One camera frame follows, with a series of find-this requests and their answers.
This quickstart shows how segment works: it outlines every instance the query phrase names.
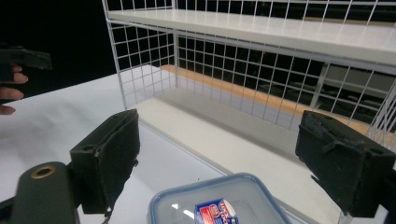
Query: human hand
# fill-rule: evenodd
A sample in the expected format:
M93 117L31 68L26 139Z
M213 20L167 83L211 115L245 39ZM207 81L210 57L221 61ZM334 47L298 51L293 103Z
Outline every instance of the human hand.
M12 72L14 73L14 81L7 82L13 84L23 84L28 81L28 77L21 73L22 68L19 65L12 64ZM0 99L3 100L20 100L23 93L16 89L8 87L0 87ZM7 105L0 105L0 115L11 115L15 112L15 108Z

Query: product label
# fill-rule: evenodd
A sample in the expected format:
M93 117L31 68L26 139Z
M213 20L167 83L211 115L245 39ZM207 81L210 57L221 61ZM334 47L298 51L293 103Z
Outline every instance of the product label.
M238 217L224 199L195 205L195 224L238 224Z

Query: white table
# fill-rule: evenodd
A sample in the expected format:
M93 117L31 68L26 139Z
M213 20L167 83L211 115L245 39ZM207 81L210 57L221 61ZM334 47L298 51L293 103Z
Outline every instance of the white table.
M13 102L0 117L0 201L13 197L26 170L47 161L70 162L69 150L111 115L123 110L116 76ZM140 125L139 165L117 200L111 223L147 223L149 201L158 192L223 173ZM101 223L101 215L80 221Z

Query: upper shelf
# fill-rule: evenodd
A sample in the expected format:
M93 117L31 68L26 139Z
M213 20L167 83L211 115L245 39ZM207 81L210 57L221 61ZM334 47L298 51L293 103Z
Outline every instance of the upper shelf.
M108 17L116 21L227 36L371 63L396 64L396 29L392 27L181 9L109 11Z

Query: container lid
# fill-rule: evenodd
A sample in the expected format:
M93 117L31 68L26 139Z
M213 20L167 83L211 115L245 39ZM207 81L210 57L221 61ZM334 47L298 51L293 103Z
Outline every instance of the container lid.
M150 202L148 223L290 222L256 176L236 174L160 192Z

